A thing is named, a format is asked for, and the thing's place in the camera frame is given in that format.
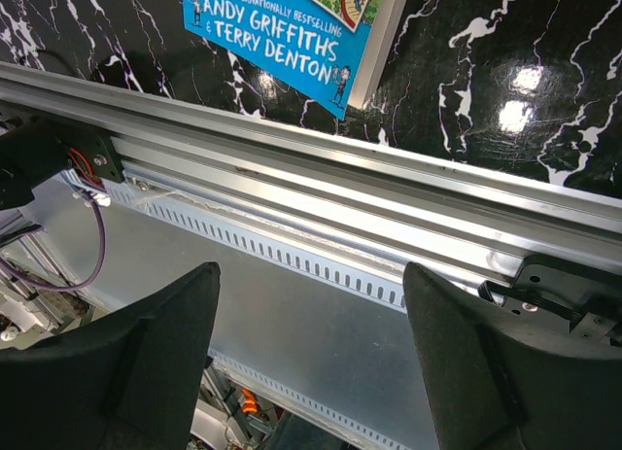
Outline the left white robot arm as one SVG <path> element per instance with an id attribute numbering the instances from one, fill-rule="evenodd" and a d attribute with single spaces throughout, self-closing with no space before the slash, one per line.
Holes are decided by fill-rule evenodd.
<path id="1" fill-rule="evenodd" d="M 124 180 L 111 135 L 101 128 L 37 119 L 3 133 L 1 208 L 27 205 L 36 187 L 67 170 L 97 190 L 105 180 Z"/>

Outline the light blue treehouse book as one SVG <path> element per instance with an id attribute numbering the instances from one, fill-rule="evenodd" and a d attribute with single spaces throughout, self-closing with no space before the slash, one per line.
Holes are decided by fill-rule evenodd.
<path id="1" fill-rule="evenodd" d="M 406 0 L 182 0 L 185 28 L 344 119 L 379 86 Z"/>

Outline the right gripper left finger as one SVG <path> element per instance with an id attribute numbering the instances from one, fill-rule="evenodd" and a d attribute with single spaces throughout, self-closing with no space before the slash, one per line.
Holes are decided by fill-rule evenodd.
<path id="1" fill-rule="evenodd" d="M 220 277 L 204 262 L 83 327 L 2 350 L 2 448 L 186 448 Z"/>

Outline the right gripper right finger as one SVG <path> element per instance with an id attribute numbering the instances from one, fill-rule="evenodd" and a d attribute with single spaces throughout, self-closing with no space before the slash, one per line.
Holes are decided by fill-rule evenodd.
<path id="1" fill-rule="evenodd" d="M 621 279 L 527 260 L 470 294 L 421 264 L 402 285 L 442 449 L 617 449 Z"/>

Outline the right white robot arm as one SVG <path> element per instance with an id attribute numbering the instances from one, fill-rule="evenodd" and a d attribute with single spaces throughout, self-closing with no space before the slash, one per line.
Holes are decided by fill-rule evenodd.
<path id="1" fill-rule="evenodd" d="M 236 382 L 367 449 L 617 449 L 621 280 L 527 258 L 468 294 L 409 263 L 397 310 L 264 262 L 203 262 L 1 354 L 5 449 L 183 449 Z"/>

